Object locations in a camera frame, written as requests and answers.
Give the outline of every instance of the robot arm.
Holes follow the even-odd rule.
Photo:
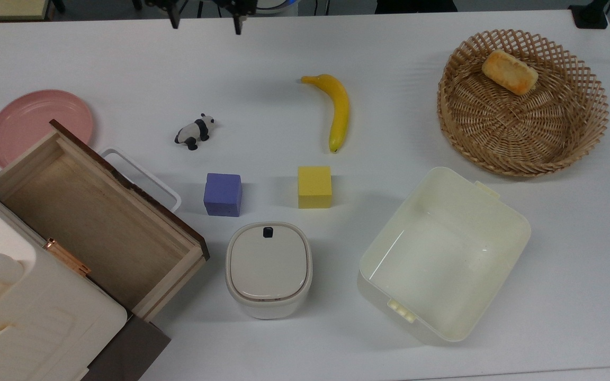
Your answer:
[[[213,2],[232,14],[232,19],[235,20],[236,34],[241,34],[241,25],[246,20],[246,16],[256,14],[257,0],[213,0]],[[150,7],[157,6],[169,14],[172,27],[177,29],[180,24],[177,0],[146,0],[145,3]]]

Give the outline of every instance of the pink plate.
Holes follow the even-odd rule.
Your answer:
[[[51,119],[56,119],[84,143],[91,138],[93,117],[81,99],[61,90],[32,92],[0,111],[0,167],[8,166],[53,131],[49,125]]]

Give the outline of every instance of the plastic tub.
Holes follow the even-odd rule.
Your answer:
[[[530,236],[528,221],[489,188],[434,168],[364,253],[359,289],[376,306],[383,300],[382,309],[419,339],[426,327],[457,342],[498,294]]]

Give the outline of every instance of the brass latch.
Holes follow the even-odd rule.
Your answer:
[[[63,246],[61,246],[58,241],[53,238],[49,238],[48,241],[46,241],[46,244],[44,244],[44,250],[53,254],[54,257],[60,260],[60,262],[64,263],[65,266],[68,266],[70,270],[82,275],[82,277],[85,277],[91,272],[90,268],[75,258],[70,251],[63,248]]]

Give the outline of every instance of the white table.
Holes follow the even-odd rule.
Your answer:
[[[610,368],[454,377],[448,381],[610,381]]]
[[[570,12],[274,17],[0,24],[0,110],[57,88],[95,116],[96,150],[116,145],[183,197],[177,214],[211,260],[155,318],[172,342],[143,380],[416,379],[610,367],[610,123],[591,154],[533,180],[482,171],[451,149],[436,118],[443,66],[486,29],[562,43],[597,74],[610,104],[610,29],[575,29]],[[336,75],[353,114],[327,153],[331,106],[302,75]],[[199,150],[172,142],[199,113],[221,127]],[[331,166],[334,206],[299,210],[297,166]],[[501,194],[531,240],[463,342],[421,345],[361,297],[358,260],[429,169],[448,166]],[[211,217],[206,173],[240,174],[241,216]],[[225,286],[230,236],[283,220],[307,234],[315,278],[307,303],[280,321],[240,311]]]

